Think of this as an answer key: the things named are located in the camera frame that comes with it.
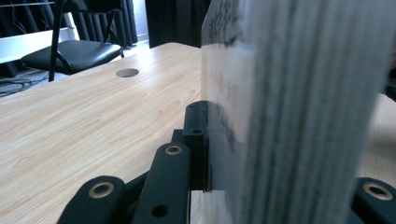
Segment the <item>black chair cushion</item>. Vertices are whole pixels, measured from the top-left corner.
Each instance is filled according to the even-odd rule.
[[[58,50],[73,70],[67,71],[64,64],[57,59],[55,71],[67,75],[108,63],[121,54],[119,45],[85,40],[66,40],[59,43]],[[50,47],[28,54],[21,61],[26,67],[50,70]]]

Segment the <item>round joint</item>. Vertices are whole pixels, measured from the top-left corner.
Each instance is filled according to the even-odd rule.
[[[389,190],[375,183],[365,183],[363,184],[363,189],[366,193],[379,200],[390,201],[393,199],[393,194]]]
[[[177,154],[181,153],[182,151],[183,151],[183,149],[178,146],[170,146],[165,149],[165,153],[168,155],[171,155],[171,156],[177,155]]]
[[[105,198],[107,195],[109,195],[113,191],[113,189],[114,184],[110,182],[102,182],[99,184],[95,184],[92,188],[90,188],[88,194],[91,198],[100,199]]]

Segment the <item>light wood tabletop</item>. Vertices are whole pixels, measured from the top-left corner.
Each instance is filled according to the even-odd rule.
[[[86,181],[146,172],[201,99],[200,74],[199,49],[166,44],[1,98],[0,223],[54,223]]]

